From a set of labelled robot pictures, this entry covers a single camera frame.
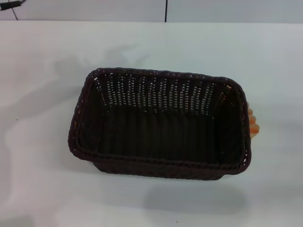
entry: basket bottom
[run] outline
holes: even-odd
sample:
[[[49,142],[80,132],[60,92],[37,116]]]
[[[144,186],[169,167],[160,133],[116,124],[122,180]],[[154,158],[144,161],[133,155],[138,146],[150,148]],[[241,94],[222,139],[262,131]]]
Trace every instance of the basket bottom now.
[[[210,116],[113,108],[103,116],[98,152],[129,157],[218,163]]]
[[[190,171],[180,171],[176,167],[167,169],[163,172],[161,168],[148,168],[146,166],[120,166],[108,163],[93,163],[94,166],[101,172],[108,174],[122,174],[122,175],[139,175],[139,176],[149,176],[149,177],[161,177],[170,179],[188,179],[188,180],[205,180],[205,181],[215,181],[223,177],[223,175],[210,174],[209,172],[203,172],[203,170],[191,169]]]

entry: basket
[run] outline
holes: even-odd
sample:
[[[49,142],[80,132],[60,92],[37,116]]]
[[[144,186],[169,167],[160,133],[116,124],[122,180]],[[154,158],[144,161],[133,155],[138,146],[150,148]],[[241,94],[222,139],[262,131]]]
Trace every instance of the basket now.
[[[217,180],[250,164],[248,106],[228,78],[101,68],[86,78],[68,144],[106,173]]]

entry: white table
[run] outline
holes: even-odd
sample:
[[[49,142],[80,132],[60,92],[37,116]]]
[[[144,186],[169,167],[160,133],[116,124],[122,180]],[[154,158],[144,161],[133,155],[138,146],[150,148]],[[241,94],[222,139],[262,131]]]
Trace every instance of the white table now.
[[[0,227],[303,226],[303,25],[0,22]],[[237,81],[260,134],[219,181],[109,175],[68,130],[98,67]]]

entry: black cable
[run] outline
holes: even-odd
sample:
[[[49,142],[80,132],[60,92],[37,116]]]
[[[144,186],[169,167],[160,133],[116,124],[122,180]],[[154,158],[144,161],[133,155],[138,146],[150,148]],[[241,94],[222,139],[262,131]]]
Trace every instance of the black cable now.
[[[166,22],[166,18],[167,18],[167,4],[168,4],[168,0],[166,0],[166,3],[165,3],[165,21]]]
[[[26,0],[20,0],[20,1],[10,1],[10,2],[3,2],[0,3],[0,11],[4,11],[7,9],[12,9],[18,6],[21,6]]]
[[[11,9],[11,10],[13,11],[13,14],[14,14],[14,16],[15,16],[15,19],[16,19],[16,20],[19,20],[18,17],[17,17],[17,15],[16,15],[16,13],[15,13],[15,11],[14,11],[14,9]]]

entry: white wall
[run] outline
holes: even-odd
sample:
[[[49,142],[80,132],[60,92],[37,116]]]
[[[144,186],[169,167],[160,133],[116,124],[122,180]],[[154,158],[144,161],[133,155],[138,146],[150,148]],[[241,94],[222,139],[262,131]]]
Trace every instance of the white wall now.
[[[165,1],[27,0],[15,12],[19,20],[164,22]],[[10,10],[1,19],[15,18]],[[168,0],[167,21],[303,23],[303,0]]]
[[[16,20],[12,10],[0,11],[0,20]]]
[[[303,23],[303,0],[168,0],[167,21]]]
[[[165,0],[27,0],[19,20],[163,22]]]

